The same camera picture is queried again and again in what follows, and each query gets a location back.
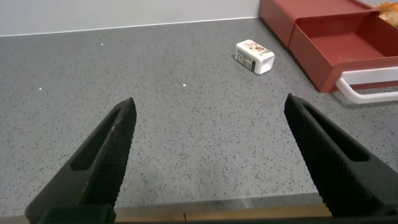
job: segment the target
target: white cardboard box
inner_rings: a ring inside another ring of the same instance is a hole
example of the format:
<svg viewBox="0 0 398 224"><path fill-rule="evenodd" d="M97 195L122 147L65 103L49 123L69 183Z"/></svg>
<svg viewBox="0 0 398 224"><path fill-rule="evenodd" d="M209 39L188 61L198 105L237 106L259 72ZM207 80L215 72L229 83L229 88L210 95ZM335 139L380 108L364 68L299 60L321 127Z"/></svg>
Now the white cardboard box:
<svg viewBox="0 0 398 224"><path fill-rule="evenodd" d="M253 40L236 44L235 60L257 75L271 70L275 54Z"/></svg>

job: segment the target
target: barcode label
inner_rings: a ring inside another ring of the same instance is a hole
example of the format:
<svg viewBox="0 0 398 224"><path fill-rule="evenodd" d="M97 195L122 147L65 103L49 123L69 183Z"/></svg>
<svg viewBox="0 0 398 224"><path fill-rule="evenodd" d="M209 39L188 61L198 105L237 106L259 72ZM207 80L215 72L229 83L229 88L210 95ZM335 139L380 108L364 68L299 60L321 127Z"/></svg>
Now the barcode label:
<svg viewBox="0 0 398 224"><path fill-rule="evenodd" d="M238 50L238 52L236 53L236 60L242 65L244 65L246 68L251 70L251 65L253 63L253 60L248 55Z"/></svg>

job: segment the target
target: gray countertop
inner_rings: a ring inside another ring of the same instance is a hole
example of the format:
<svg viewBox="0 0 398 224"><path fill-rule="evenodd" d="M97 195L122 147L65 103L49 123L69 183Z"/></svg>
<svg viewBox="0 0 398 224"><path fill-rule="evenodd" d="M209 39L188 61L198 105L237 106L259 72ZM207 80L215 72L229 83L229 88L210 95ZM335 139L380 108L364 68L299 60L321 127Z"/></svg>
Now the gray countertop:
<svg viewBox="0 0 398 224"><path fill-rule="evenodd" d="M246 39L275 52L270 72L234 60ZM22 215L130 96L137 124L117 207L320 202L283 114L288 93L398 171L398 103L317 92L258 19L0 38L0 76L2 216Z"/></svg>

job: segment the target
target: white wall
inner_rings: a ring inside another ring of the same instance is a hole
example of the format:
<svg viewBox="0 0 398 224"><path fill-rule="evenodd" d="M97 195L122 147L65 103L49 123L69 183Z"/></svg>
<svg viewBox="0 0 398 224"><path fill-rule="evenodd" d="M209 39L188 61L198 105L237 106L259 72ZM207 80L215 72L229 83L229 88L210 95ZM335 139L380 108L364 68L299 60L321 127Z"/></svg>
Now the white wall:
<svg viewBox="0 0 398 224"><path fill-rule="evenodd" d="M0 36L257 17L260 0L0 0Z"/></svg>

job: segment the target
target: white handle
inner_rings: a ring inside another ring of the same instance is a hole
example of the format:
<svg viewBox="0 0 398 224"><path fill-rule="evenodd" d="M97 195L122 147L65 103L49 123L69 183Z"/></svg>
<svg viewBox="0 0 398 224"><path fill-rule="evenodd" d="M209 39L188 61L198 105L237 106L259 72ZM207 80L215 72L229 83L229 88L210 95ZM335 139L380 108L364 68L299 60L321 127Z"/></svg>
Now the white handle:
<svg viewBox="0 0 398 224"><path fill-rule="evenodd" d="M336 86L354 103L377 103L398 100L398 91L363 95L355 92L350 85L390 81L398 81L398 67L343 72Z"/></svg>

